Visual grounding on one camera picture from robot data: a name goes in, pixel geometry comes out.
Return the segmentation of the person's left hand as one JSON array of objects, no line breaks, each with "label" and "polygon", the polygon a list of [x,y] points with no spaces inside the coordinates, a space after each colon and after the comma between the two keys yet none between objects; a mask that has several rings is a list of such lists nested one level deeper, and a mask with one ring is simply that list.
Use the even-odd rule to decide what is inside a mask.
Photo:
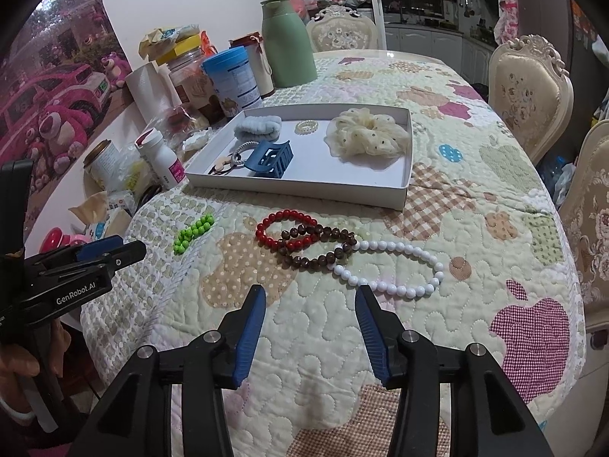
[{"label": "person's left hand", "polygon": [[[70,342],[70,334],[59,320],[55,320],[52,324],[48,363],[49,368],[58,377],[63,377],[63,358]],[[28,426],[34,419],[19,377],[35,377],[39,374],[39,370],[38,361],[28,351],[19,345],[2,345],[1,409],[16,424]]]}]

